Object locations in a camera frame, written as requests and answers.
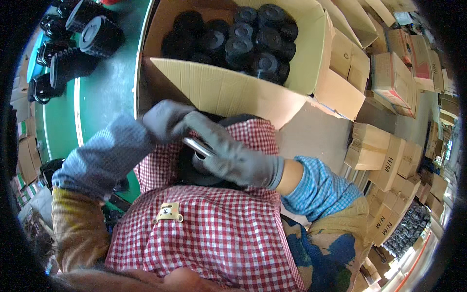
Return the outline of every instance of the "silver metal part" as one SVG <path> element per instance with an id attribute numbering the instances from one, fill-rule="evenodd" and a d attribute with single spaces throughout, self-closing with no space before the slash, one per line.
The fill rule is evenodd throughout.
<path id="1" fill-rule="evenodd" d="M 204 157 L 216 155 L 208 146 L 206 146 L 206 144 L 204 144 L 197 138 L 183 138 L 183 143 L 185 143 L 188 147 L 195 150 L 196 153 L 201 154 Z"/>

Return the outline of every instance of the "gray work glove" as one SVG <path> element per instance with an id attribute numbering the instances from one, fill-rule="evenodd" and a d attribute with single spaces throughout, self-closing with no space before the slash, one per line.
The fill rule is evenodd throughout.
<path id="1" fill-rule="evenodd" d="M 284 158 L 244 148 L 226 129 L 199 112 L 191 112 L 184 123 L 199 133 L 216 156 L 206 157 L 204 166 L 219 178 L 236 183 L 275 189 L 282 178 Z"/>
<path id="2" fill-rule="evenodd" d="M 172 100 L 162 100 L 142 118 L 142 124 L 153 134 L 154 143 L 169 144 L 180 141 L 188 133 L 183 117 L 195 108 Z"/>

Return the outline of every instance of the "open cardboard box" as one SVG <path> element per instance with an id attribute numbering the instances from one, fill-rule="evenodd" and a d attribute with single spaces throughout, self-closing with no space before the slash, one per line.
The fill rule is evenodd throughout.
<path id="1" fill-rule="evenodd" d="M 224 19 L 232 24 L 239 6 L 259 8 L 266 3 L 282 7 L 299 29 L 297 52 L 284 86 L 216 66 L 162 58 L 163 38 L 180 12 L 196 10 L 204 21 Z M 306 101 L 328 114 L 354 120 L 365 97 L 329 69 L 333 36 L 327 12 L 314 0 L 161 0 L 143 49 L 147 82 L 140 82 L 140 89 L 148 86 L 161 99 L 188 99 L 199 110 L 212 114 L 253 114 L 270 120 L 276 129 L 289 122 Z M 357 92 L 336 92 L 336 88 L 347 87 Z M 138 103 L 139 113 L 148 110 L 143 100 Z"/>

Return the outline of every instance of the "black product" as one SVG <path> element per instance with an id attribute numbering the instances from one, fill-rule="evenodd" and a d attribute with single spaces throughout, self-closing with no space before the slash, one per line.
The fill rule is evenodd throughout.
<path id="1" fill-rule="evenodd" d="M 71 12 L 78 3 L 79 0 L 63 0 L 63 2 L 57 8 L 57 12 L 62 18 L 68 19 Z"/>
<path id="2" fill-rule="evenodd" d="M 210 56 L 208 56 L 206 54 L 202 54 L 202 53 L 194 53 L 191 56 L 190 61 L 203 63 L 203 64 L 208 64 L 208 65 L 214 65 L 214 62 L 213 62 L 212 58 Z"/>
<path id="3" fill-rule="evenodd" d="M 41 19 L 41 22 L 39 23 L 39 27 L 40 27 L 43 31 L 47 31 L 47 29 L 49 28 L 49 22 L 52 21 L 52 20 L 59 20 L 59 19 L 60 19 L 60 16 L 58 16 L 58 15 L 46 14 L 46 15 L 44 15 L 44 17 Z"/>
<path id="4" fill-rule="evenodd" d="M 283 38 L 289 42 L 293 42 L 298 36 L 298 26 L 295 22 L 286 23 L 281 27 L 279 32 Z"/>
<path id="5" fill-rule="evenodd" d="M 252 39 L 254 29 L 251 25 L 244 22 L 237 22 L 232 25 L 229 29 L 229 36 L 230 37 L 245 37 L 247 39 Z"/>
<path id="6" fill-rule="evenodd" d="M 50 73 L 32 78 L 28 87 L 28 101 L 37 101 L 41 105 L 47 104 L 52 97 L 62 96 L 65 86 L 52 88 L 50 86 Z"/>
<path id="7" fill-rule="evenodd" d="M 295 55 L 297 46 L 283 41 L 281 35 L 273 28 L 262 28 L 256 36 L 256 44 L 260 50 L 278 55 L 285 61 L 290 61 Z"/>
<path id="8" fill-rule="evenodd" d="M 81 33 L 88 22 L 99 15 L 103 15 L 112 21 L 116 20 L 114 12 L 105 8 L 102 4 L 98 4 L 93 0 L 81 0 L 68 17 L 66 29 Z"/>
<path id="9" fill-rule="evenodd" d="M 213 19 L 213 20 L 206 22 L 206 30 L 220 31 L 223 35 L 228 37 L 229 24 L 222 19 Z"/>
<path id="10" fill-rule="evenodd" d="M 253 43 L 246 37 L 233 37 L 226 43 L 226 62 L 230 69 L 244 70 L 250 63 Z"/>
<path id="11" fill-rule="evenodd" d="M 251 73 L 251 76 L 282 85 L 282 83 L 279 81 L 279 76 L 275 72 L 256 70 Z"/>
<path id="12" fill-rule="evenodd" d="M 39 65 L 50 67 L 52 57 L 55 53 L 74 46 L 76 46 L 76 42 L 74 40 L 46 42 L 37 51 L 35 62 Z"/>
<path id="13" fill-rule="evenodd" d="M 257 18 L 258 12 L 256 9 L 248 6 L 240 7 L 240 9 L 233 16 L 235 23 L 245 22 L 252 26 L 257 26 Z"/>
<path id="14" fill-rule="evenodd" d="M 184 31 L 171 31 L 162 41 L 162 54 L 165 58 L 188 60 L 195 45 L 193 36 Z"/>
<path id="15" fill-rule="evenodd" d="M 277 5 L 265 4 L 258 9 L 258 24 L 260 28 L 269 27 L 280 30 L 287 19 L 287 13 Z"/>
<path id="16" fill-rule="evenodd" d="M 53 88 L 59 88 L 70 80 L 89 76 L 98 62 L 98 58 L 85 54 L 76 47 L 58 52 L 50 63 L 50 84 Z"/>
<path id="17" fill-rule="evenodd" d="M 123 31 L 105 16 L 94 17 L 79 39 L 79 49 L 91 56 L 110 57 L 123 44 Z"/>
<path id="18" fill-rule="evenodd" d="M 199 38 L 205 30 L 201 13 L 194 10 L 185 11 L 177 15 L 173 28 L 177 31 L 187 31 L 195 38 Z"/>
<path id="19" fill-rule="evenodd" d="M 69 40 L 73 34 L 65 28 L 65 19 L 52 19 L 46 25 L 45 35 L 52 40 Z"/>
<path id="20" fill-rule="evenodd" d="M 398 259 L 415 243 L 423 229 L 430 222 L 426 207 L 413 201 L 392 235 L 383 243 L 383 247 Z"/>
<path id="21" fill-rule="evenodd" d="M 222 57 L 226 45 L 226 37 L 219 31 L 210 30 L 199 39 L 201 49 L 212 57 Z"/>

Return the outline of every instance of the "box flap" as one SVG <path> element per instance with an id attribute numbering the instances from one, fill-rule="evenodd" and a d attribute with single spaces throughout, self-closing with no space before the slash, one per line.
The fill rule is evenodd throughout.
<path id="1" fill-rule="evenodd" d="M 333 0 L 341 10 L 350 27 L 360 40 L 362 48 L 366 48 L 378 37 L 375 26 L 357 0 Z"/>

